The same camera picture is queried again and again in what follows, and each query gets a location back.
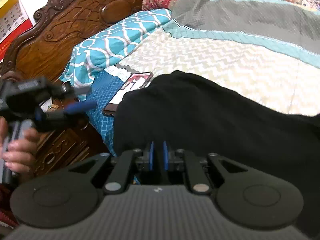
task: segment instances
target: black fabric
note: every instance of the black fabric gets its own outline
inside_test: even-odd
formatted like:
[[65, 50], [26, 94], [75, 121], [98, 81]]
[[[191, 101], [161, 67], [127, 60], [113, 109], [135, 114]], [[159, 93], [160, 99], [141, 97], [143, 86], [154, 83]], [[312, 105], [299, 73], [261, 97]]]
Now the black fabric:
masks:
[[320, 224], [320, 116], [281, 114], [200, 76], [175, 71], [126, 93], [114, 119], [117, 154], [147, 142], [210, 152], [285, 179], [304, 197], [297, 226]]

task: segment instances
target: gray ribbed panel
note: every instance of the gray ribbed panel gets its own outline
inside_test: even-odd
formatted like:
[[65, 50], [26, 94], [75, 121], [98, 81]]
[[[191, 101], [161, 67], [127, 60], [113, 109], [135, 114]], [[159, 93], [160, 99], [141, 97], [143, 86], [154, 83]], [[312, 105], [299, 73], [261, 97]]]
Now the gray ribbed panel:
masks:
[[225, 219], [205, 196], [184, 186], [131, 186], [106, 197], [90, 217], [71, 227], [17, 228], [6, 240], [307, 240], [293, 226], [255, 231]]

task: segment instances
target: black robotic device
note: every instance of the black robotic device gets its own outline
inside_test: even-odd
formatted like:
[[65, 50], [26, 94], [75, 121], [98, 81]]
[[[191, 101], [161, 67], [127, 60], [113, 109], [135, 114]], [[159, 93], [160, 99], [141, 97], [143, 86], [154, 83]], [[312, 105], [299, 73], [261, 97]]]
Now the black robotic device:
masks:
[[[81, 93], [45, 79], [3, 85], [0, 112], [10, 125], [19, 124], [18, 134], [26, 120], [39, 131], [54, 130], [72, 125], [84, 108], [45, 114], [39, 103]], [[16, 102], [29, 107], [22, 111]], [[10, 133], [7, 141], [14, 138]], [[153, 184], [159, 173], [179, 179]], [[133, 185], [134, 176], [142, 185]], [[3, 172], [6, 181], [12, 185]], [[7, 240], [309, 239], [294, 226], [303, 208], [294, 185], [215, 153], [201, 159], [172, 150], [166, 142], [120, 157], [101, 153], [35, 178], [15, 189], [11, 208], [21, 225]]]

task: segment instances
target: hand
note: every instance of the hand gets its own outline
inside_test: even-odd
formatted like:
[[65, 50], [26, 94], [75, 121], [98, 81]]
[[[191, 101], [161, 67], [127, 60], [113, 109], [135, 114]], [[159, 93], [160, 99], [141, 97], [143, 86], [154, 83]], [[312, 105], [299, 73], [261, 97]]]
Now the hand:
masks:
[[[2, 152], [3, 141], [8, 133], [7, 121], [0, 118], [0, 151]], [[34, 155], [37, 150], [37, 142], [40, 139], [39, 133], [34, 128], [23, 132], [24, 139], [15, 140], [9, 143], [8, 152], [2, 158], [6, 161], [5, 165], [21, 176], [21, 182], [33, 177]]]

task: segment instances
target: white logo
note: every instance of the white logo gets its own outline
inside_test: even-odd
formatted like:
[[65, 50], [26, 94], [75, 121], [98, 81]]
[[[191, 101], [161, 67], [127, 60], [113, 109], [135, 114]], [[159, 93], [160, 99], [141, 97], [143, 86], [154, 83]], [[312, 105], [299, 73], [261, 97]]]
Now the white logo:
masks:
[[154, 192], [156, 192], [156, 193], [159, 193], [160, 191], [162, 191], [162, 188], [155, 188], [154, 190], [153, 190]]

